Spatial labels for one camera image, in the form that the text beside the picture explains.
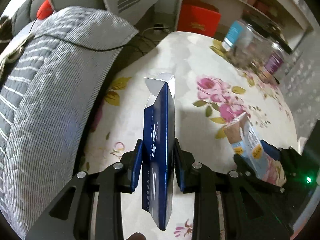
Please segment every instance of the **blue label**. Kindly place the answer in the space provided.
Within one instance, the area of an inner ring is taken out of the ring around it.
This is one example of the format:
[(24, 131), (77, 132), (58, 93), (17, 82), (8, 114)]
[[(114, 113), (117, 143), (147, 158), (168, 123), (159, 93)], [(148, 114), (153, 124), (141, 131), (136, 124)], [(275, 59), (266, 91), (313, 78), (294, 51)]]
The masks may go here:
[(238, 22), (234, 22), (231, 25), (231, 27), (230, 27), (230, 29), (229, 29), (229, 31), (223, 41), (225, 41), (225, 43), (227, 43), (230, 47), (232, 47), (232, 45), (239, 38), (239, 35), (242, 32), (242, 30), (243, 30), (243, 27)]

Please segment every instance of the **small cardboard box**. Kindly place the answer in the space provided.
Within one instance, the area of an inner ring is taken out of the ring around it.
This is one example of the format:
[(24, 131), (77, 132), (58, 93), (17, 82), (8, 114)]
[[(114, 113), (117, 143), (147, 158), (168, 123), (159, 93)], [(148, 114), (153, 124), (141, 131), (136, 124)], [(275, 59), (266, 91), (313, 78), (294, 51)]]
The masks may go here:
[(246, 112), (226, 125), (223, 131), (233, 151), (246, 161), (257, 178), (280, 187), (287, 181), (281, 163), (264, 151)]
[(174, 145), (174, 76), (145, 78), (151, 93), (144, 109), (142, 208), (165, 230), (172, 207)]

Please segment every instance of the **purple label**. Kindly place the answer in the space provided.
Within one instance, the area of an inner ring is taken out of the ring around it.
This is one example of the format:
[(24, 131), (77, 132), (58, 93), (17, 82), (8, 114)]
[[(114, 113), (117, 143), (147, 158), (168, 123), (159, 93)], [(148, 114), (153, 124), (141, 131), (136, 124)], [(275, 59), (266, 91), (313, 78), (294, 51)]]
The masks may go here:
[(283, 63), (283, 60), (275, 52), (271, 54), (268, 62), (264, 65), (266, 70), (273, 75)]

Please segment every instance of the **yellow label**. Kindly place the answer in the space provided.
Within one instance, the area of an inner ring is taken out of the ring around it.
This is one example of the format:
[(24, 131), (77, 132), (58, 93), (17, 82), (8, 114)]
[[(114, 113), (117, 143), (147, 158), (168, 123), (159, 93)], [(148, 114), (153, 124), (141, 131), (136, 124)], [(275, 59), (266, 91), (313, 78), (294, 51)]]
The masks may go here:
[(233, 150), (236, 154), (239, 154), (239, 155), (243, 153), (243, 148), (241, 146), (234, 147)]
[(190, 25), (191, 25), (192, 28), (199, 29), (199, 30), (202, 30), (202, 31), (205, 30), (204, 25), (202, 25), (200, 23), (190, 23)]
[(262, 147), (260, 144), (258, 144), (253, 150), (252, 150), (252, 156), (255, 159), (260, 159), (261, 158), (261, 153), (262, 153)]

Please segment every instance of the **black wire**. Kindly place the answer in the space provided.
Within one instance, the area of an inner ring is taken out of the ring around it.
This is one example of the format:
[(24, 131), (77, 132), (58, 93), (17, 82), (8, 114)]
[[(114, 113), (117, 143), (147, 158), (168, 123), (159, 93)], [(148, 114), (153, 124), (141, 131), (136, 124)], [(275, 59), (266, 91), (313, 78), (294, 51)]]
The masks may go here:
[(145, 53), (138, 47), (138, 46), (135, 46), (135, 45), (131, 45), (131, 44), (125, 44), (125, 45), (121, 45), (121, 46), (118, 46), (118, 47), (114, 47), (114, 48), (111, 48), (111, 49), (92, 49), (92, 48), (89, 48), (89, 47), (86, 47), (86, 46), (83, 46), (81, 44), (77, 44), (77, 43), (74, 43), (72, 41), (67, 41), (67, 40), (64, 40), (64, 39), (61, 39), (61, 38), (58, 38), (56, 36), (52, 36), (50, 34), (42, 34), (34, 39), (38, 39), (38, 38), (41, 38), (43, 36), (47, 36), (47, 37), (51, 37), (51, 38), (54, 38), (54, 39), (57, 39), (57, 40), (60, 40), (60, 41), (64, 41), (66, 43), (70, 43), (72, 45), (75, 45), (75, 46), (78, 46), (80, 48), (83, 48), (83, 49), (87, 49), (87, 50), (91, 50), (91, 51), (95, 51), (95, 52), (107, 52), (107, 51), (112, 51), (112, 50), (116, 50), (116, 49), (120, 49), (120, 48), (123, 48), (123, 47), (134, 47), (136, 48), (139, 52), (141, 52), (142, 55), (144, 55)]
[(141, 34), (137, 34), (137, 36), (139, 36), (139, 37), (141, 37), (141, 38), (145, 38), (146, 40), (148, 40), (148, 41), (151, 41), (152, 42), (152, 44), (156, 47), (157, 45), (156, 45), (156, 43), (152, 40), (152, 39), (150, 39), (150, 38), (148, 38), (148, 37), (146, 37), (146, 36), (142, 36)]
[(35, 25), (35, 23), (36, 23), (36, 20), (37, 19), (35, 19), (35, 21), (33, 22), (33, 24), (31, 25), (31, 28), (30, 28), (30, 31), (29, 31), (29, 33), (31, 32), (31, 30), (32, 30), (32, 27), (33, 27), (33, 25)]

